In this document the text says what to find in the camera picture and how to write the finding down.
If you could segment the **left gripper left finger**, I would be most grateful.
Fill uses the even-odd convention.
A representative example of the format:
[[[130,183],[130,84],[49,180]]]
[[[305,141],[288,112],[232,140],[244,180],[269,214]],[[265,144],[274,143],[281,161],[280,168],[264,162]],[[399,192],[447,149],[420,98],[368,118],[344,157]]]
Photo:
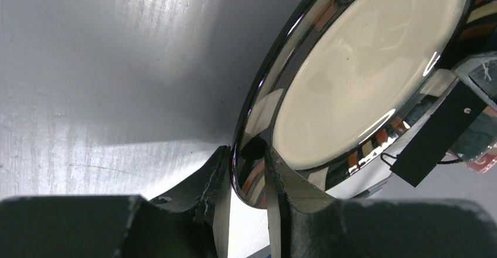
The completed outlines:
[[[192,175],[140,195],[23,196],[1,201],[2,257],[226,257],[229,152]]]

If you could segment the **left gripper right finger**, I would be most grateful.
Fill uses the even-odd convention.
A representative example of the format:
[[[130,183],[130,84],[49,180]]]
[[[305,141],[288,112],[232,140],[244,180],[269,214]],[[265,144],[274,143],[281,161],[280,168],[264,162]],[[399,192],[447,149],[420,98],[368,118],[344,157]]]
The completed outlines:
[[[336,199],[265,151],[272,257],[495,257],[496,223],[465,200]]]

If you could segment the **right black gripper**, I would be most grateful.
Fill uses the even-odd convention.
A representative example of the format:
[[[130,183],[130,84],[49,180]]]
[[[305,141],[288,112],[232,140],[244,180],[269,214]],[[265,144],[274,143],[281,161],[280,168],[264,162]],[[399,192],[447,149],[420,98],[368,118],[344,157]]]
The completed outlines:
[[[413,187],[449,150],[480,174],[496,165],[496,53],[469,56],[451,71],[460,82],[390,168]]]

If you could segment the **black striped rim plate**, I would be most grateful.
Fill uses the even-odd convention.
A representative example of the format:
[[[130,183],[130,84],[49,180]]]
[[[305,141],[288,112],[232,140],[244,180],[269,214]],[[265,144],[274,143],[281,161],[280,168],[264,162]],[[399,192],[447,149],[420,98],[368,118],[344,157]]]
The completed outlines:
[[[386,174],[367,166],[398,142],[462,59],[496,49],[496,0],[302,0],[245,99],[232,183],[264,209],[264,151],[339,198]]]

